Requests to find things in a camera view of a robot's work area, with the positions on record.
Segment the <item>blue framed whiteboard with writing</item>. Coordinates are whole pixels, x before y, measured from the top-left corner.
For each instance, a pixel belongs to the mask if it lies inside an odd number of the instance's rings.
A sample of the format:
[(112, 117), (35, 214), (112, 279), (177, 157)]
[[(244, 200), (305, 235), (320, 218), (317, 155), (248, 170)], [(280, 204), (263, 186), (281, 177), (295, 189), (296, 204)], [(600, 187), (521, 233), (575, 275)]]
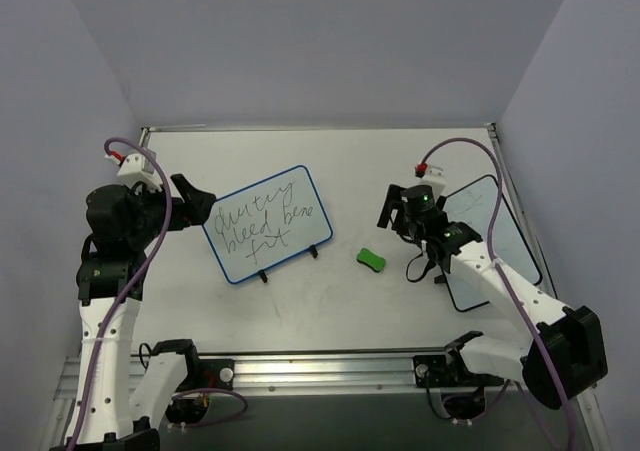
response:
[(334, 236), (309, 169), (297, 165), (217, 199), (203, 226), (226, 281), (259, 277)]

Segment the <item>green whiteboard eraser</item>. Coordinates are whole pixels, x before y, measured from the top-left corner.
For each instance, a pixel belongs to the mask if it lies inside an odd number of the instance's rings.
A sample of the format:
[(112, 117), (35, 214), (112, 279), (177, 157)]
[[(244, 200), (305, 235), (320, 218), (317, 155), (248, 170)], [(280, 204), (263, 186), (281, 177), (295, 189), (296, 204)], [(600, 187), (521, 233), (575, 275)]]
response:
[(358, 251), (356, 254), (356, 262), (367, 267), (374, 273), (382, 272), (387, 264), (384, 257), (366, 247), (363, 247)]

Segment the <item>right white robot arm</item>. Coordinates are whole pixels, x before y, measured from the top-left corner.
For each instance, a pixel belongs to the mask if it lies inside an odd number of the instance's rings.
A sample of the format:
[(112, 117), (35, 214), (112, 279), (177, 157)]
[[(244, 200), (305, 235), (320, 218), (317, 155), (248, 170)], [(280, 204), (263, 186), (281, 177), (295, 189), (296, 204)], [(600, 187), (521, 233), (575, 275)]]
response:
[(377, 225), (416, 246), (427, 271), (438, 268), (480, 291), (516, 330), (508, 339), (469, 331), (451, 342), (443, 362), (453, 382), (476, 375), (509, 380), (558, 410), (607, 375), (596, 313), (586, 306), (573, 309), (529, 282), (472, 227), (450, 220), (429, 185), (390, 185)]

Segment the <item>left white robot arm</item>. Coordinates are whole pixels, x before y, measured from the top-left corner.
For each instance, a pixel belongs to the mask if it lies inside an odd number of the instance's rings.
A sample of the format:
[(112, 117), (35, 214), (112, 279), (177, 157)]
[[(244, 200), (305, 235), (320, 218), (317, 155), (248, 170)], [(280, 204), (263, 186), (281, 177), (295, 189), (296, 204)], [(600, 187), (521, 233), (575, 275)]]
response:
[(171, 180), (176, 197), (137, 178), (86, 198), (91, 233), (76, 275), (81, 367), (63, 450), (159, 449), (158, 427), (173, 396), (201, 380), (193, 341), (173, 339), (152, 348), (142, 381), (129, 389), (133, 331), (151, 259), (145, 249), (157, 248), (169, 231), (205, 224), (217, 201), (181, 174)]

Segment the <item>black framed whiteboard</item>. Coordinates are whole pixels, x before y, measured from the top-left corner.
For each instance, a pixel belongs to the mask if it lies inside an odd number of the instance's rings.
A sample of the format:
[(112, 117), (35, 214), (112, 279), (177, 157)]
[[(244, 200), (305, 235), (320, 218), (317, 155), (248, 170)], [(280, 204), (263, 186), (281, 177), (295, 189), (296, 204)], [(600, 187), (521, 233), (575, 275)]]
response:
[[(484, 175), (446, 196), (444, 206), (451, 221), (465, 222), (486, 239), (495, 207), (498, 186), (491, 175)], [(534, 285), (542, 282), (542, 274), (534, 255), (505, 196), (493, 227), (493, 246), (497, 255)], [(446, 276), (446, 286), (453, 307), (465, 313), (488, 303), (476, 288), (453, 275)]]

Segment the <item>black whiteboard foot right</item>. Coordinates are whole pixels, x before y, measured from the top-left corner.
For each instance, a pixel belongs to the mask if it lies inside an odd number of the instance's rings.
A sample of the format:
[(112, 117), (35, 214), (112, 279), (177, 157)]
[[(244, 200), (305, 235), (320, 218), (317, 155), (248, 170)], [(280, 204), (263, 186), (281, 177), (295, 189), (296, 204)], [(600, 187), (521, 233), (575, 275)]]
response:
[(316, 247), (315, 245), (311, 245), (311, 246), (308, 248), (308, 251), (309, 251), (309, 253), (311, 254), (311, 256), (312, 256), (314, 259), (317, 259), (317, 258), (318, 258), (319, 253), (318, 253), (317, 247)]

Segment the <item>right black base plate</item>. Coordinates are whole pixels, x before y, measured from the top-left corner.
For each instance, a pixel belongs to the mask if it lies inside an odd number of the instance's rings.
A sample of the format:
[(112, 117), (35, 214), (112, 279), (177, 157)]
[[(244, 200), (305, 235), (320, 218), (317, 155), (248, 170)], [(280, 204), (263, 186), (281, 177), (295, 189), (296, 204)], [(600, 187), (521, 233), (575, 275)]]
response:
[(415, 355), (412, 364), (418, 388), (478, 388), (504, 384), (504, 380), (498, 377), (470, 373), (462, 365), (449, 362), (442, 353)]

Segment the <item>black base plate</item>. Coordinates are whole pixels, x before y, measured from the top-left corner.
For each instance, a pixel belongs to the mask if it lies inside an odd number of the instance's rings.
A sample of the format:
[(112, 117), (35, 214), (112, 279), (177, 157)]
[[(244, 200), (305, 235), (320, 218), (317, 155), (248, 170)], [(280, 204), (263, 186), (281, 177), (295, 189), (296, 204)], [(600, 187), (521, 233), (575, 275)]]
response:
[(232, 390), (235, 361), (230, 358), (205, 358), (198, 364), (192, 384), (196, 388)]
[(462, 365), (449, 362), (442, 353), (415, 355), (412, 364), (418, 388), (478, 388), (504, 384), (504, 380), (498, 377), (470, 373)]

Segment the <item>aluminium mounting rail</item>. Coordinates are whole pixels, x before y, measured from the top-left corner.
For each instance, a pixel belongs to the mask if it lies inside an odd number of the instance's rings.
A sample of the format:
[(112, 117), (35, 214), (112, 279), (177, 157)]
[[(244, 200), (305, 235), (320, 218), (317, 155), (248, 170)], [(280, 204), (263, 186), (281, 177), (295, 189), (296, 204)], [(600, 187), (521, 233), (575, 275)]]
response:
[(116, 364), (98, 363), (93, 369), (85, 358), (66, 361), (56, 391), (59, 399), (89, 399), (89, 405), (109, 403), (115, 396), (130, 399), (137, 388), (149, 392), (175, 385), (180, 392), (194, 393), (192, 380), (201, 359), (230, 358), (235, 361), (233, 389), (244, 397), (265, 396), (365, 396), (418, 395), (426, 391), (469, 393), (475, 388), (418, 388), (412, 357), (445, 354), (436, 349), (382, 352), (311, 354), (212, 354), (196, 360), (174, 352), (158, 357), (148, 354), (120, 357)]

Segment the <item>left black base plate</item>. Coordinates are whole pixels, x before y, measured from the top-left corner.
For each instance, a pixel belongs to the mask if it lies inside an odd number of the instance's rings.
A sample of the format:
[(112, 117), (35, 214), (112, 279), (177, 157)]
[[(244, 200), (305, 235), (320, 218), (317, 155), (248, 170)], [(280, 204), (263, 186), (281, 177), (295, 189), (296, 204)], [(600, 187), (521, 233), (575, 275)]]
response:
[(196, 388), (232, 390), (235, 361), (230, 358), (205, 358), (198, 364), (192, 384)]

